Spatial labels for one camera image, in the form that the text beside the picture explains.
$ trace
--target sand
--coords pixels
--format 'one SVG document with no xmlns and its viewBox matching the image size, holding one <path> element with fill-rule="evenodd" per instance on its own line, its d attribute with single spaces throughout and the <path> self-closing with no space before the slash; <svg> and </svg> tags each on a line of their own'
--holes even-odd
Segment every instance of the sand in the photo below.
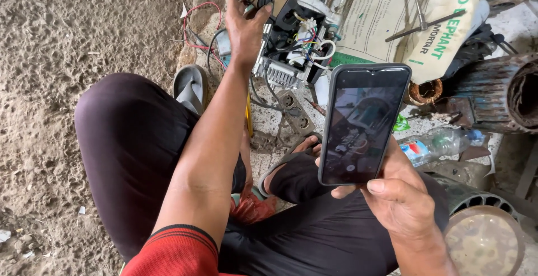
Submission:
<svg viewBox="0 0 538 276">
<path fill-rule="evenodd" d="M 12 232 L 0 244 L 0 275 L 118 274 L 123 262 L 91 198 L 74 109 L 108 73 L 139 73 L 170 90 L 161 44 L 182 38 L 182 3 L 205 1 L 0 0 L 0 230 Z M 215 11 L 194 13 L 192 30 Z M 182 49 L 166 46 L 172 70 L 196 58 Z"/>
</svg>

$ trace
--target red shirt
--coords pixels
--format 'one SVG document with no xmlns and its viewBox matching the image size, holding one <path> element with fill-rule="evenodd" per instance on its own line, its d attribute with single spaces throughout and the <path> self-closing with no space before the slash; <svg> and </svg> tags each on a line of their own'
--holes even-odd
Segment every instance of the red shirt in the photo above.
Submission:
<svg viewBox="0 0 538 276">
<path fill-rule="evenodd" d="M 226 276 L 219 273 L 215 241 L 192 225 L 170 225 L 155 232 L 121 276 Z"/>
</svg>

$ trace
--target fingernail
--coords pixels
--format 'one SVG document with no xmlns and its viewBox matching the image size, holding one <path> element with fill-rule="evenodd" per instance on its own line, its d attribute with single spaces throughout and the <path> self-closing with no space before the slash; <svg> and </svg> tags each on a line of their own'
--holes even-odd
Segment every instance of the fingernail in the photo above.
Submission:
<svg viewBox="0 0 538 276">
<path fill-rule="evenodd" d="M 382 180 L 373 179 L 367 183 L 368 190 L 374 193 L 381 193 L 385 190 L 385 183 Z"/>
</svg>

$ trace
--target plastic bottle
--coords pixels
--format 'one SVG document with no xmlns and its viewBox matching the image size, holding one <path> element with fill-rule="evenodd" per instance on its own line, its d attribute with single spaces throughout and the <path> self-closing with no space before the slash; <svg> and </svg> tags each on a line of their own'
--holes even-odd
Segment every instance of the plastic bottle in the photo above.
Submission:
<svg viewBox="0 0 538 276">
<path fill-rule="evenodd" d="M 454 156 L 471 145 L 481 146 L 485 136 L 479 130 L 443 129 L 400 144 L 414 167 L 438 160 L 441 156 Z"/>
</svg>

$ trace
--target red plastic bag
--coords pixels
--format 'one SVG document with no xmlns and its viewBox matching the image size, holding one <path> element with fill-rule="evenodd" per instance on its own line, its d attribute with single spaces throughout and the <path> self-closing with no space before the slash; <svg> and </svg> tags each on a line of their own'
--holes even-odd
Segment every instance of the red plastic bag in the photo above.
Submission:
<svg viewBox="0 0 538 276">
<path fill-rule="evenodd" d="M 251 188 L 252 185 L 245 186 L 239 197 L 238 205 L 235 204 L 232 197 L 230 198 L 230 215 L 243 224 L 252 224 L 262 221 L 265 218 L 274 215 L 276 211 L 277 198 L 275 196 L 261 201 L 252 192 Z"/>
</svg>

